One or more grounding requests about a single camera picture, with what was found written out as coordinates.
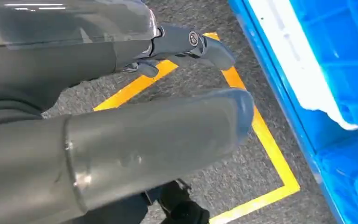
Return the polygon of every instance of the gray carpet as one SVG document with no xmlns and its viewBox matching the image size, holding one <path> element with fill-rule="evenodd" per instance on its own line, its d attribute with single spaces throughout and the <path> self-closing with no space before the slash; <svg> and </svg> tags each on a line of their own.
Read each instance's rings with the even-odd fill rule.
<svg viewBox="0 0 358 224">
<path fill-rule="evenodd" d="M 222 41 L 237 56 L 236 68 L 248 90 L 253 94 L 256 106 L 301 185 L 299 193 L 231 223 L 335 223 L 252 49 L 230 11 L 227 0 L 149 0 L 146 2 L 154 10 L 160 22 L 196 27 L 205 32 L 218 32 Z M 117 74 L 82 83 L 65 91 L 57 104 L 45 115 L 90 112 L 93 107 L 137 76 L 137 74 Z M 218 87 L 228 87 L 218 70 L 189 63 L 186 67 L 181 67 L 161 79 L 129 103 L 186 96 L 194 91 Z M 253 132 L 230 158 L 189 174 L 184 179 L 193 187 L 193 199 L 209 209 L 212 216 L 282 186 L 282 181 Z M 144 223 L 159 223 L 163 214 L 158 206 L 150 210 Z"/>
</svg>

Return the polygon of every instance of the yellow tape line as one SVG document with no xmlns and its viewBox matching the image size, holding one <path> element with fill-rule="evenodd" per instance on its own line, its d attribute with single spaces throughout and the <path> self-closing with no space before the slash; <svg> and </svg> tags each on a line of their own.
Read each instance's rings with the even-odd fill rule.
<svg viewBox="0 0 358 224">
<path fill-rule="evenodd" d="M 287 186 L 280 187 L 275 189 L 265 195 L 262 195 L 256 199 L 253 199 L 249 202 L 246 202 L 242 205 L 239 205 L 230 211 L 223 212 L 220 215 L 217 215 L 209 220 L 210 224 L 227 224 L 233 220 L 236 220 L 244 215 L 247 215 L 251 212 L 254 212 L 266 205 L 277 202 L 282 198 L 294 194 L 295 191 L 289 189 Z"/>
<path fill-rule="evenodd" d="M 168 60 L 160 62 L 157 65 L 159 72 L 155 77 L 149 78 L 147 76 L 141 75 L 132 83 L 119 90 L 119 92 L 117 92 L 115 95 L 111 96 L 109 99 L 105 100 L 103 103 L 94 108 L 94 111 L 107 110 L 121 106 L 122 104 L 145 90 L 147 87 L 151 86 L 156 81 L 168 75 L 177 67 L 178 66 L 176 64 Z"/>
<path fill-rule="evenodd" d="M 217 33 L 207 33 L 204 35 L 209 36 L 215 40 L 219 40 Z M 234 67 L 227 71 L 222 71 L 222 73 L 230 87 L 246 89 L 245 84 L 241 80 L 240 75 Z M 274 165 L 278 175 L 282 179 L 284 186 L 256 199 L 253 199 L 250 202 L 239 205 L 230 211 L 223 212 L 222 214 L 213 217 L 210 221 L 211 224 L 226 224 L 232 220 L 249 214 L 252 211 L 258 210 L 300 191 L 300 185 L 294 177 L 293 172 L 291 171 L 282 152 L 276 144 L 274 137 L 272 137 L 271 132 L 269 131 L 256 106 L 254 110 L 255 116 L 252 122 L 253 130 L 265 148 L 267 155 L 271 159 L 271 162 Z"/>
<path fill-rule="evenodd" d="M 204 34 L 213 39 L 219 40 L 217 33 L 207 33 Z M 149 78 L 146 76 L 140 76 L 132 83 L 128 84 L 126 87 L 121 89 L 118 93 L 101 103 L 99 106 L 94 108 L 94 111 L 106 110 L 111 108 L 117 108 L 120 105 L 124 104 L 132 97 L 139 94 L 141 91 L 163 78 L 178 66 L 170 61 L 162 61 L 157 65 L 159 73 L 154 78 Z M 224 78 L 230 87 L 243 88 L 246 89 L 245 84 L 242 82 L 241 77 L 234 67 L 227 71 L 222 71 Z M 256 211 L 262 207 L 265 207 L 271 203 L 279 201 L 289 195 L 292 195 L 300 190 L 300 185 L 298 184 L 296 178 L 290 170 L 289 165 L 287 164 L 284 156 L 279 150 L 278 145 L 276 144 L 274 138 L 272 137 L 271 132 L 269 131 L 266 123 L 264 122 L 259 110 L 255 107 L 255 117 L 252 123 L 253 130 L 255 131 L 257 137 L 265 148 L 267 155 L 270 157 L 272 164 L 277 170 L 282 182 L 283 187 L 280 187 L 276 190 L 273 190 L 265 195 L 262 195 L 256 199 L 253 199 L 249 202 L 246 202 L 242 205 L 239 205 L 230 211 L 223 212 L 222 214 L 213 217 L 210 220 L 211 224 L 226 224 L 230 221 L 238 219 L 250 212 Z"/>
</svg>

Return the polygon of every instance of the screw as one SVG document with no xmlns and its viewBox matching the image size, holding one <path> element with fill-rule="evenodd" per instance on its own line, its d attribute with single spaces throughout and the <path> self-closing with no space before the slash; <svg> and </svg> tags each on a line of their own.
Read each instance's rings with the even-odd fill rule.
<svg viewBox="0 0 358 224">
<path fill-rule="evenodd" d="M 194 31 L 191 31 L 189 33 L 189 42 L 192 46 L 197 46 L 198 45 L 198 34 Z"/>
</svg>

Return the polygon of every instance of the blue plastic crate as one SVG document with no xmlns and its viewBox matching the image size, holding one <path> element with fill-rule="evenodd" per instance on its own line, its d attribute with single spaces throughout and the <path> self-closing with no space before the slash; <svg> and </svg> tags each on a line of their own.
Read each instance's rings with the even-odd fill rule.
<svg viewBox="0 0 358 224">
<path fill-rule="evenodd" d="M 278 57 L 273 51 L 270 40 L 260 24 L 259 19 L 261 18 L 256 16 L 250 1 L 229 0 L 233 12 L 264 69 L 266 78 L 293 128 L 300 149 L 315 175 L 333 215 L 340 224 L 358 224 L 358 130 L 344 130 L 326 113 L 310 111 L 301 107 Z M 307 2 L 307 6 L 317 3 L 319 6 L 325 4 L 328 9 L 325 12 L 339 4 L 347 4 L 345 0 L 340 2 L 312 0 Z M 297 5 L 297 16 L 302 16 L 302 19 L 309 20 L 310 17 L 315 17 L 319 13 L 314 7 L 306 8 L 307 13 L 299 13 L 301 11 L 298 11 L 298 7 L 301 9 L 305 7 Z M 341 66 L 341 70 L 347 68 L 338 62 L 335 63 L 338 67 Z M 348 80 L 345 81 L 347 88 L 351 88 L 351 83 Z"/>
<path fill-rule="evenodd" d="M 290 2 L 343 118 L 358 125 L 358 0 Z"/>
<path fill-rule="evenodd" d="M 347 223 L 358 224 L 358 131 L 321 151 L 315 160 L 341 215 Z"/>
</svg>

